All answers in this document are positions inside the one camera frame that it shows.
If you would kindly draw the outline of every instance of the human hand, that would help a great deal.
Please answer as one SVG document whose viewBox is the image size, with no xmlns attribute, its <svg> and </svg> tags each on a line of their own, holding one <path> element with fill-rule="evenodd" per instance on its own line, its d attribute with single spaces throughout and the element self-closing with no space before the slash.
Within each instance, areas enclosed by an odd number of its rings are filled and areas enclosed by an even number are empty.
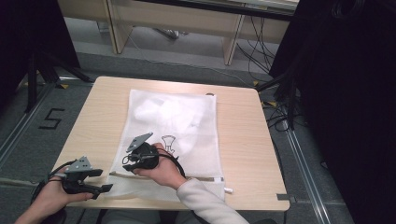
<svg viewBox="0 0 396 224">
<path fill-rule="evenodd" d="M 55 214 L 69 203 L 86 201 L 92 198 L 91 193 L 67 194 L 62 187 L 59 176 L 50 179 L 49 183 L 40 191 L 35 201 L 17 219 L 16 224 L 40 223 L 46 217 Z"/>
<path fill-rule="evenodd" d="M 165 149 L 163 149 L 163 144 L 155 143 L 153 146 L 157 148 L 160 154 L 169 155 Z M 158 165 L 154 169 L 134 169 L 134 173 L 149 177 L 157 184 L 167 186 L 172 189 L 178 189 L 178 187 L 187 181 L 186 178 L 180 174 L 180 171 L 177 169 L 175 164 L 165 157 L 159 158 Z"/>
</svg>

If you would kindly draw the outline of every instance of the sleeve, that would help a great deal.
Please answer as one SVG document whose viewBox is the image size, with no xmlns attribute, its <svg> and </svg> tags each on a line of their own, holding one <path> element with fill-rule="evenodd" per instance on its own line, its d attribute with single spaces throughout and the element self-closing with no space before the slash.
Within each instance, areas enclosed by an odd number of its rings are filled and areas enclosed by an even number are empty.
<svg viewBox="0 0 396 224">
<path fill-rule="evenodd" d="M 211 224 L 248 223 L 197 179 L 193 178 L 181 185 L 177 190 L 177 197 L 196 215 Z"/>
</svg>

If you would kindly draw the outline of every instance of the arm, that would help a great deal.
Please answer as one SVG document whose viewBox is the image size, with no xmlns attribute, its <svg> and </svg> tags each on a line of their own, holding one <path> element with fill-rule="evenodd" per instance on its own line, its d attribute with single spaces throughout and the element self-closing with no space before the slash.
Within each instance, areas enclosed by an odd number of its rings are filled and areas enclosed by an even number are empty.
<svg viewBox="0 0 396 224">
<path fill-rule="evenodd" d="M 163 149 L 161 143 L 154 144 L 154 146 Z M 197 179 L 187 181 L 169 159 L 160 157 L 156 168 L 134 169 L 134 173 L 150 177 L 159 185 L 176 189 L 180 201 L 209 223 L 247 223 L 223 200 L 208 191 L 200 181 Z"/>
<path fill-rule="evenodd" d="M 209 223 L 248 223 L 197 179 L 191 179 L 181 185 L 177 189 L 177 197 L 196 215 Z"/>
<path fill-rule="evenodd" d="M 16 224 L 36 224 L 55 214 L 68 203 L 89 200 L 91 193 L 67 194 L 64 192 L 60 177 L 55 176 L 41 190 L 30 207 L 16 220 Z"/>
</svg>

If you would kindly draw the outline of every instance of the black curtain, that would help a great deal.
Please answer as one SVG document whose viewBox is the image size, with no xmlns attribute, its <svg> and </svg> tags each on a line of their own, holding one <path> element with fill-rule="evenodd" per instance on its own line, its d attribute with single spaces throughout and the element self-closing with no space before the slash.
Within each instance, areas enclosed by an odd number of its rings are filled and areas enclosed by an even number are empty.
<svg viewBox="0 0 396 224">
<path fill-rule="evenodd" d="M 35 49 L 44 50 L 70 66 L 79 67 L 56 0 L 1 1 L 0 27 L 0 108 L 5 106 L 25 76 L 28 59 Z"/>
<path fill-rule="evenodd" d="M 299 7 L 309 9 L 307 2 L 302 0 Z M 347 15 L 357 1 L 339 2 Z M 353 17 L 329 14 L 325 35 L 308 57 L 312 60 L 294 79 L 354 221 L 396 223 L 396 4 L 363 2 Z M 276 55 L 274 76 L 290 65 L 304 39 L 318 28 L 298 25 L 304 32 L 290 27 L 280 46 L 283 51 Z"/>
</svg>

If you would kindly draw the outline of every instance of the mesh laundry bag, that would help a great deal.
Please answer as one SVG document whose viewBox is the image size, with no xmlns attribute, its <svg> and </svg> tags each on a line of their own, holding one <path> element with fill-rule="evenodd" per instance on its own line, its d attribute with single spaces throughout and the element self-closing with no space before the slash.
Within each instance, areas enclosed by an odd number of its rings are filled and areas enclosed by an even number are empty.
<svg viewBox="0 0 396 224">
<path fill-rule="evenodd" d="M 122 159 L 132 140 L 153 133 L 149 144 L 163 143 L 178 158 L 186 176 L 203 179 L 205 186 L 224 199 L 224 181 L 219 159 L 216 101 L 212 95 L 172 94 L 131 90 L 128 118 L 107 183 L 114 184 L 107 197 L 135 196 L 178 201 L 173 189 L 122 168 Z"/>
</svg>

